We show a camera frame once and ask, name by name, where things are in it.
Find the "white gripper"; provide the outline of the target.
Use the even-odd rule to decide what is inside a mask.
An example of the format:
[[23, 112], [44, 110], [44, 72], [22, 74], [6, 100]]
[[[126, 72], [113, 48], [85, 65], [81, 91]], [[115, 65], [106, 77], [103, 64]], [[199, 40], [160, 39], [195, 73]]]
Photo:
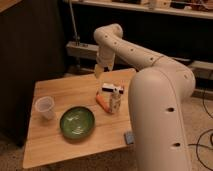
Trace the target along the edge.
[[99, 78], [104, 72], [104, 68], [108, 68], [109, 71], [112, 71], [114, 67], [114, 60], [115, 52], [105, 46], [100, 46], [98, 48], [96, 58], [98, 64], [96, 64], [94, 67], [95, 77]]

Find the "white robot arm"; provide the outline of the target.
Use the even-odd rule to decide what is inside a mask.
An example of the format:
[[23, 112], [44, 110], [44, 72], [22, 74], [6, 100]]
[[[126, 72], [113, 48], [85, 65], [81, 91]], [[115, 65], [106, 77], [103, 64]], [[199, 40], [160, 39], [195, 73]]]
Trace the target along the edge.
[[128, 105], [138, 171], [192, 171], [181, 102], [195, 89], [190, 68], [123, 39], [118, 24], [94, 31], [96, 69], [111, 69], [120, 57], [137, 69]]

